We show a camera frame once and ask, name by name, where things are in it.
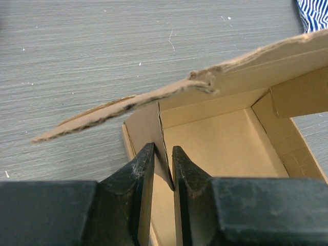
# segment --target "white scratch mark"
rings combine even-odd
[[[173,46],[173,44],[172,44],[172,42],[171,42],[171,37],[172,37],[172,33],[173,33],[173,28],[172,28],[172,31],[171,31],[171,34],[170,34],[170,37],[169,37],[169,42],[170,42],[170,44],[172,45],[172,48],[173,48],[173,51],[175,52],[175,49],[174,49],[174,46]]]

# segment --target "gray table surface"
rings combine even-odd
[[[93,106],[302,33],[293,0],[11,0],[0,7],[0,180],[101,180],[128,161],[126,116],[41,145],[29,140]],[[295,121],[328,173],[328,114]]]

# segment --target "blue and white striped fabric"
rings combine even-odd
[[[328,28],[328,0],[297,0],[304,33]]]

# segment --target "cardboard box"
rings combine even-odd
[[[159,90],[69,119],[33,141],[81,131],[135,109],[122,126],[128,156],[147,142],[157,147],[151,239],[153,245],[175,245],[173,146],[181,146],[212,176],[327,181],[291,117],[328,111],[328,30],[191,72]]]

